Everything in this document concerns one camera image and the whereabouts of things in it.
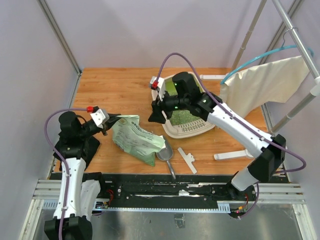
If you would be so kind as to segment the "metal litter scoop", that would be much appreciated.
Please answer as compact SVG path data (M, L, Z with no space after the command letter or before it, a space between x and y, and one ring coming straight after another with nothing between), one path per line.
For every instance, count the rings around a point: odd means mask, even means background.
M164 147L159 152L156 153L156 156L159 160L167 163L171 177L173 178L173 180L176 180L177 178L176 178L175 171L170 163L170 160L174 155L173 148L171 147L171 145L169 144L169 141L165 136L162 135L161 137L164 139Z

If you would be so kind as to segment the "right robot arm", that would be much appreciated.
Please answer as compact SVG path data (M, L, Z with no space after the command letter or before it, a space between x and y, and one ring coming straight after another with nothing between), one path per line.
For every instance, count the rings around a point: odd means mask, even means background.
M232 200L240 199L248 187L268 182L285 159L286 139L278 134L272 136L259 130L231 110L221 98L205 90L198 77L180 72L172 77L175 95L166 90L165 80L152 77L152 113L149 122L165 124L174 111L187 110L193 116L213 124L241 143L253 156L253 161L236 172L226 184L225 191Z

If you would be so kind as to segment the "white plastic bag clip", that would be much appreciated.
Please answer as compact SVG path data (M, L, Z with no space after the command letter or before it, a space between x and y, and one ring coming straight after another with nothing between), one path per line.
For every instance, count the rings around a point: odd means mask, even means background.
M193 174L196 174L197 170L193 165L193 162L195 161L194 156L191 153L186 154L181 147L179 147L177 150L178 150L179 154L182 156L182 158L184 159L185 163L188 165L191 172Z

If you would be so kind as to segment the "green cat litter bag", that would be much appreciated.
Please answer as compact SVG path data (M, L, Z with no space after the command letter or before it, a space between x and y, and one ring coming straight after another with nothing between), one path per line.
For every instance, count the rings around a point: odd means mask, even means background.
M122 151L151 167L156 165L156 153L165 148L165 140L140 127L139 115L120 115L111 129L112 140Z

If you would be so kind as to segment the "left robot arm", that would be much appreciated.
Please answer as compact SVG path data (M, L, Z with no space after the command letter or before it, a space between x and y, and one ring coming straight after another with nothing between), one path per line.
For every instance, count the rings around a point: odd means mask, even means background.
M80 122L78 108L57 110L60 133L58 142L48 144L53 156L60 160L61 186L53 219L44 223L44 233L50 240L90 240L93 237L91 217L96 198L107 193L101 172L84 172L95 156L100 141L95 135L107 131L120 119L120 114L107 113L98 106L87 107L91 119Z

